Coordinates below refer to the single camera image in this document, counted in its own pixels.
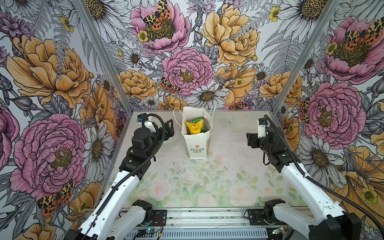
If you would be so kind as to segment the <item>yellow snack bag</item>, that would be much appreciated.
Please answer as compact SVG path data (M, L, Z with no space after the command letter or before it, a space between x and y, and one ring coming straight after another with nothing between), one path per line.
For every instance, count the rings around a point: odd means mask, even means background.
M204 127L204 120L202 118L194 119L190 122L185 122L190 135L196 135L202 132Z

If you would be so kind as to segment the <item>white paper bag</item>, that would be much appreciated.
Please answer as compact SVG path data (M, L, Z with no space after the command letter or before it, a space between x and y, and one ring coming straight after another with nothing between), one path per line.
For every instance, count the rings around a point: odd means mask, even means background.
M208 157L215 110L216 107L211 109L209 112L204 108L195 107L183 107L182 110L179 108L173 110L174 115L176 114L176 111L179 111L182 114L182 120L180 122L176 121L176 123L182 129L181 134L185 139L187 153L191 160L206 159ZM208 131L205 133L190 135L185 122L190 122L197 118L204 119L204 126Z

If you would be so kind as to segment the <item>green snack bag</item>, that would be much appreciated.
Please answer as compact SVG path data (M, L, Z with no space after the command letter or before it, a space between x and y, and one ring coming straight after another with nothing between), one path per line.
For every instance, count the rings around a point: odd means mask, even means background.
M203 118L197 118L193 121L191 121L191 133L192 134L199 134L199 133L205 133L208 130L204 126L204 119Z

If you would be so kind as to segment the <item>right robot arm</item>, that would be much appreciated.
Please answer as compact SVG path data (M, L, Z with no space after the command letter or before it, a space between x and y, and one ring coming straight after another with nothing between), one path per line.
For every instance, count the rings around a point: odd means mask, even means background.
M263 218L268 224L285 223L309 240L358 240L362 222L347 213L338 202L312 183L309 173L290 151L284 139L272 127L259 127L258 133L247 133L247 145L261 149L263 158L288 180L309 207L308 216L281 199L266 201Z

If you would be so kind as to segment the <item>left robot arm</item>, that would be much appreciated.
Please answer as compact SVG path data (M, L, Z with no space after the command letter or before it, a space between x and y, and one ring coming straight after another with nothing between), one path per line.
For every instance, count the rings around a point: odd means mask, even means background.
M153 217L152 204L137 200L121 218L125 200L139 184L163 142L173 137L174 122L166 122L156 114L138 115L141 127L134 131L132 145L106 195L78 230L66 233L66 240L123 240L138 225L146 225Z

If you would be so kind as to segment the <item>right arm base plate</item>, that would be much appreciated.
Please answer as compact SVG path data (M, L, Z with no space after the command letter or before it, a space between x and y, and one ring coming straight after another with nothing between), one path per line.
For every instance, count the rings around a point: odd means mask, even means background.
M269 208L247 209L244 213L251 226L274 225L273 213Z

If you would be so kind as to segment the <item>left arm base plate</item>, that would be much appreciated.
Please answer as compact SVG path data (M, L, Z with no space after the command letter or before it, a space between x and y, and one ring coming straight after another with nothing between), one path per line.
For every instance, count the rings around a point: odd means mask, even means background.
M143 227L165 227L167 222L167 210L149 210L146 211Z

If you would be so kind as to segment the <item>aluminium front rail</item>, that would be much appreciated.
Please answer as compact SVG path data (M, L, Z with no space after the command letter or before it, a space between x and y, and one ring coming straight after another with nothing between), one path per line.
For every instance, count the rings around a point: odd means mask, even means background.
M176 227L184 228L213 228L228 226L234 228L240 223L248 221L244 218L246 210L170 210L167 214L166 226L174 224ZM261 225L266 228L276 228L278 226L287 225L285 223L277 223L274 225Z

